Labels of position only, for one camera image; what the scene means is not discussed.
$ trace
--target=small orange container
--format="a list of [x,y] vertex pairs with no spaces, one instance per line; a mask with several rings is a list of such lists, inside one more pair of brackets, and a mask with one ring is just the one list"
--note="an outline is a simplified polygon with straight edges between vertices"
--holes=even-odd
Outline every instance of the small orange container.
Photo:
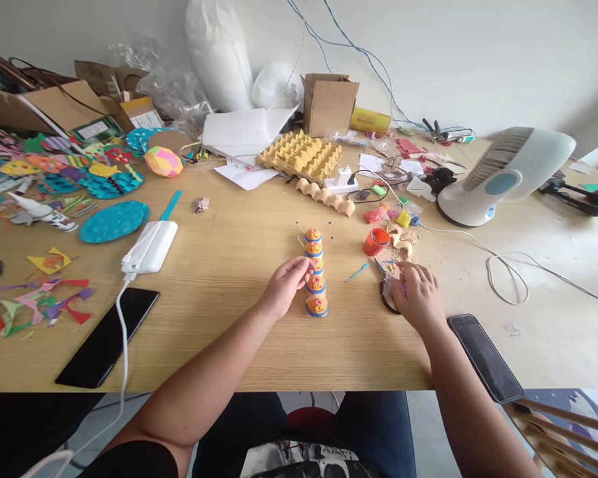
[[390,243],[390,235],[387,231],[379,228],[372,230],[372,236],[367,233],[365,243],[363,243],[363,252],[368,256],[376,256]]

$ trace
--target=black smartphone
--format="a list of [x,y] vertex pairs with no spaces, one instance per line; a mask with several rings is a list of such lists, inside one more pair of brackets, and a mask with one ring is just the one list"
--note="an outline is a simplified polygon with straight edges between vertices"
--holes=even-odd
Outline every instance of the black smartphone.
[[495,402],[513,402],[523,396],[525,391],[475,316],[455,315],[447,323]]
[[[159,292],[128,288],[120,298],[120,307],[131,340]],[[55,382],[82,388],[97,388],[104,382],[115,362],[122,355],[122,327],[118,310],[113,306],[97,324],[82,346],[60,373]]]

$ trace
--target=egg carton caterpillar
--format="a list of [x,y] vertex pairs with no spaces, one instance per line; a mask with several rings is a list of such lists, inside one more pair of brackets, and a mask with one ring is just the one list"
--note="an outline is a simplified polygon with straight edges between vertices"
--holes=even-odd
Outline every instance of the egg carton caterpillar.
[[306,312],[311,317],[325,317],[328,314],[326,299],[326,278],[324,276],[324,247],[322,235],[318,229],[308,229],[305,253],[312,261],[314,270],[310,271],[310,279],[306,282]]
[[297,182],[296,188],[306,196],[311,196],[315,201],[321,201],[326,206],[332,207],[335,211],[348,217],[354,212],[355,205],[350,199],[343,199],[341,195],[330,194],[328,188],[322,188],[317,183],[310,183],[305,178],[301,178]]
[[339,163],[343,148],[291,131],[257,156],[265,167],[323,184]]

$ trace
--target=table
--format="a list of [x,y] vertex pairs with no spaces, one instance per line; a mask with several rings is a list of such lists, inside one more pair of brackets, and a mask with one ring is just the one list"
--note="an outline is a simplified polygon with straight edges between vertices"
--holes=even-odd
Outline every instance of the table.
[[[445,149],[415,140],[473,164],[488,147],[477,140]],[[358,162],[358,147],[346,147],[341,164]],[[564,168],[572,184],[598,183],[598,172],[583,176]],[[363,204],[351,218],[302,195],[285,179],[274,178],[244,191],[214,171],[186,169],[173,179],[146,172],[147,181],[120,200],[140,200],[155,220],[174,191],[184,191],[171,217],[179,225],[160,272],[138,276],[134,287],[161,292],[155,307],[130,343],[129,392],[155,390],[173,371],[221,334],[264,289],[284,260],[302,254],[296,221],[317,227],[326,237],[324,261],[330,312],[325,319],[307,318],[305,294],[297,294],[289,313],[279,321],[257,353],[240,391],[291,390],[420,390],[430,389],[429,360],[418,334],[400,316],[389,313],[377,288],[372,265],[346,283],[368,258],[361,251],[368,226]],[[191,214],[191,201],[211,199],[202,214]],[[100,201],[100,206],[118,202]],[[424,224],[453,228],[425,204]],[[498,299],[487,282],[488,254],[462,234],[417,231],[420,264],[438,277],[447,315],[472,313],[525,388],[598,387],[598,301],[531,266],[519,270],[531,287],[527,304],[514,307]],[[598,218],[534,194],[516,204],[501,204],[488,224],[471,232],[501,253],[523,250],[545,265],[598,294]],[[62,392],[81,389],[53,380],[113,304],[123,274],[120,260],[139,233],[104,245],[83,244],[75,232],[62,233],[44,224],[14,226],[0,220],[0,259],[5,285],[24,282],[35,270],[25,256],[43,256],[51,246],[78,257],[62,274],[89,278],[96,293],[80,311],[93,313],[84,325],[62,316],[8,339],[0,338],[0,391]],[[497,282],[514,290],[502,266]],[[3,298],[13,297],[18,293]],[[119,391],[121,363],[99,392]]]

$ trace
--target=phone charger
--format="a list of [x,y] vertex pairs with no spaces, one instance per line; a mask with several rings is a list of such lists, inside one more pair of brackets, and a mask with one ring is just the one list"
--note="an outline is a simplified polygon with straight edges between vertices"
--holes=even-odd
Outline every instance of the phone charger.
[[135,245],[122,259],[122,272],[147,274],[159,271],[178,228],[173,221],[147,223]]

